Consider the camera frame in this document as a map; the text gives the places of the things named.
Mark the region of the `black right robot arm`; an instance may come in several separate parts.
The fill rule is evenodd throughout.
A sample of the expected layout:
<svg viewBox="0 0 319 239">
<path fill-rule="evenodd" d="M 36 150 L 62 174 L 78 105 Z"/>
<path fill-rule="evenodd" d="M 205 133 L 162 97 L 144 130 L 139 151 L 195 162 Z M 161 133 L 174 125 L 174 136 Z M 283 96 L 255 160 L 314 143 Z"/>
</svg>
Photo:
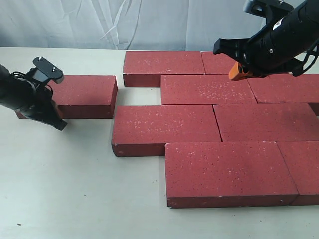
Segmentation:
<svg viewBox="0 0 319 239">
<path fill-rule="evenodd" d="M 266 20 L 255 35 L 218 39 L 213 53 L 235 60 L 229 79 L 265 78 L 291 73 L 297 77 L 319 57 L 319 2 L 305 0 L 297 7 L 282 0 L 248 0 L 244 12 Z"/>
</svg>

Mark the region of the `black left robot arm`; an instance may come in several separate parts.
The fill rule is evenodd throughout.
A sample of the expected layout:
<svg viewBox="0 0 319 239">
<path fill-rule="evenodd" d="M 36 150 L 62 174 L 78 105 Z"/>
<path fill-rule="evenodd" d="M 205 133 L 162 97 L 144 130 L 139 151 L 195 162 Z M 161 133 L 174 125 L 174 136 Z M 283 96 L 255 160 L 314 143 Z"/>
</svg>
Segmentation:
<svg viewBox="0 0 319 239">
<path fill-rule="evenodd" d="M 67 122 L 62 119 L 56 102 L 53 100 L 53 89 L 48 82 L 59 84 L 64 74 L 51 63 L 46 66 L 31 68 L 26 74 L 10 72 L 0 66 L 0 104 L 22 114 L 29 120 L 37 121 L 62 131 Z"/>
</svg>

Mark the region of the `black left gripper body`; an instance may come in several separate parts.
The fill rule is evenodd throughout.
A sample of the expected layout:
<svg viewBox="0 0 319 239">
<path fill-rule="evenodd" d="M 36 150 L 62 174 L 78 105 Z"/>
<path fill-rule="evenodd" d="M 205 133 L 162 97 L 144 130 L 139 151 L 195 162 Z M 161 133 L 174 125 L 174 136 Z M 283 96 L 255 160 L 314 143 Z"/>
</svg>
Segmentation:
<svg viewBox="0 0 319 239">
<path fill-rule="evenodd" d="M 52 126 L 59 131 L 63 131 L 68 125 L 68 123 L 62 119 L 58 105 L 52 98 L 37 101 L 31 106 L 19 108 L 14 111 L 20 116 Z"/>
</svg>

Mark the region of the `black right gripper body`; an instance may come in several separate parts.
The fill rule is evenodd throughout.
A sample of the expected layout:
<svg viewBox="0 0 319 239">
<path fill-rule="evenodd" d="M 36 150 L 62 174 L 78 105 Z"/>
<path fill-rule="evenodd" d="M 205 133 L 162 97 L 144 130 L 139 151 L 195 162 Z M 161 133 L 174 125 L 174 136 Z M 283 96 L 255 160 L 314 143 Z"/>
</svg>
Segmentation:
<svg viewBox="0 0 319 239">
<path fill-rule="evenodd" d="M 278 27 L 258 32 L 251 38 L 218 39 L 213 53 L 225 54 L 242 65 L 243 72 L 252 72 L 255 77 L 292 73 L 304 73 L 307 59 L 296 59 L 308 50 L 308 28 Z"/>
</svg>

